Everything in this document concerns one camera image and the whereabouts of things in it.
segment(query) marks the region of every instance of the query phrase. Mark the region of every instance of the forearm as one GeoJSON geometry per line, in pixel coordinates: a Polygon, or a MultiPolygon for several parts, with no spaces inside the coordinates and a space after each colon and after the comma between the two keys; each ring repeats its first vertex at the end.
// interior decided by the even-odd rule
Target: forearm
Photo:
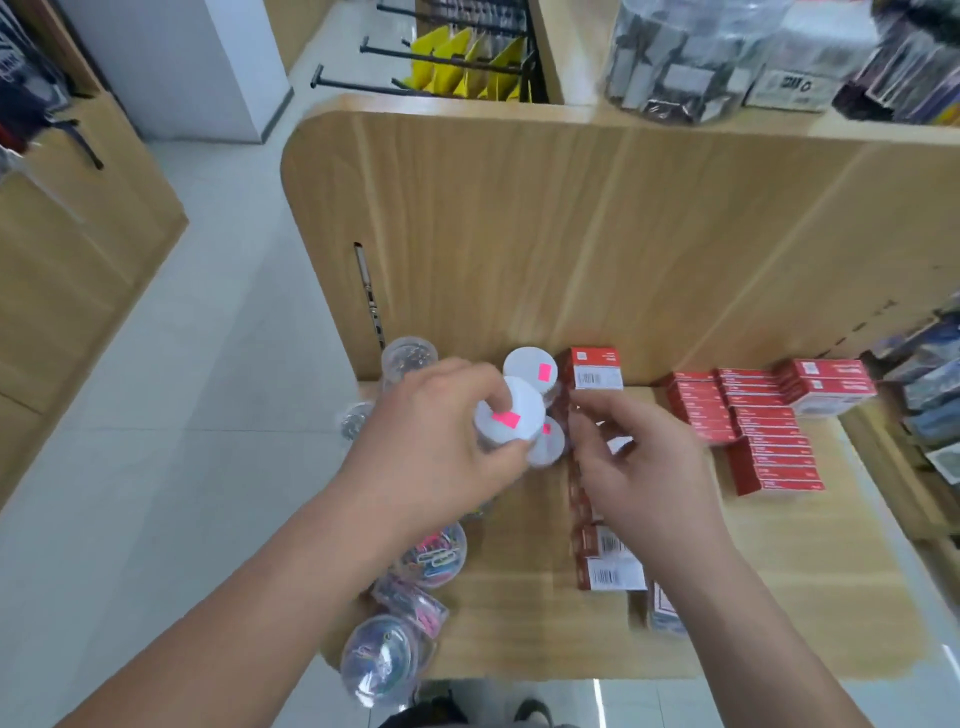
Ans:
{"type": "Polygon", "coordinates": [[[402,548],[386,528],[359,534],[370,516],[331,483],[62,726],[271,724],[340,610],[402,548]]]}
{"type": "Polygon", "coordinates": [[[664,582],[728,728],[870,725],[735,548],[664,582]]]}

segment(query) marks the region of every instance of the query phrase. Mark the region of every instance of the round container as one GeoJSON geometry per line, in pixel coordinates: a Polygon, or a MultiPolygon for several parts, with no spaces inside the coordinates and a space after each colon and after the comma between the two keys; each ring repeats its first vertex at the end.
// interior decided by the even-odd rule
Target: round container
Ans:
{"type": "Polygon", "coordinates": [[[399,706],[417,686],[425,664],[420,652],[420,636],[412,624],[380,615],[353,630],[340,658],[340,678],[366,708],[399,706]]]}
{"type": "Polygon", "coordinates": [[[399,384],[404,375],[425,369],[439,360],[437,348],[426,339],[418,336],[394,339],[380,355],[384,391],[399,384]]]}
{"type": "Polygon", "coordinates": [[[543,404],[549,407],[560,392],[557,381],[557,362],[543,349],[520,347],[514,349],[503,362],[504,376],[518,376],[540,392],[543,404]]]}
{"type": "Polygon", "coordinates": [[[540,392],[518,376],[503,378],[513,398],[510,410],[494,412],[480,401],[473,412],[473,424],[484,449],[496,449],[513,440],[536,440],[543,429],[546,407],[540,392]]]}
{"type": "Polygon", "coordinates": [[[394,571],[421,589],[437,589],[460,573],[466,560],[467,534],[457,522],[408,549],[394,571]]]}
{"type": "Polygon", "coordinates": [[[337,428],[340,436],[352,444],[360,434],[360,430],[373,412],[373,402],[359,401],[352,404],[337,416],[337,428]]]}
{"type": "Polygon", "coordinates": [[[566,449],[566,435],[552,417],[544,418],[540,437],[527,452],[527,462],[532,468],[548,468],[560,460],[566,449]]]}
{"type": "Polygon", "coordinates": [[[730,116],[793,0],[620,0],[604,93],[654,121],[730,116]]]}

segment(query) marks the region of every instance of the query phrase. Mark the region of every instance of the pink label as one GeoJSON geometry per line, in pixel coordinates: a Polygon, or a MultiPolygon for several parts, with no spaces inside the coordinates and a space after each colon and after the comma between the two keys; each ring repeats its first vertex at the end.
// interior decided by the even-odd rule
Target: pink label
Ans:
{"type": "Polygon", "coordinates": [[[494,412],[491,417],[510,429],[516,429],[520,424],[520,416],[516,412],[494,412]]]}

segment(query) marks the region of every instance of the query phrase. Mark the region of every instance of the foot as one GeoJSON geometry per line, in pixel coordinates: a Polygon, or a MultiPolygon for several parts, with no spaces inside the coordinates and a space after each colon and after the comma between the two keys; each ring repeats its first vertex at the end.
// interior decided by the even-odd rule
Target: foot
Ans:
{"type": "Polygon", "coordinates": [[[553,728],[553,716],[550,715],[550,709],[536,698],[528,697],[520,703],[520,707],[516,709],[514,723],[521,723],[524,720],[541,723],[553,728]]]}

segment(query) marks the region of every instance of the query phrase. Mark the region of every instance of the barcode label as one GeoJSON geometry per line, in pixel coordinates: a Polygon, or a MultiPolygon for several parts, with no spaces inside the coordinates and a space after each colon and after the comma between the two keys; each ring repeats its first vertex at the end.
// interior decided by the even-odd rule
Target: barcode label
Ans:
{"type": "Polygon", "coordinates": [[[577,389],[623,389],[623,376],[619,367],[573,368],[577,389]]]}

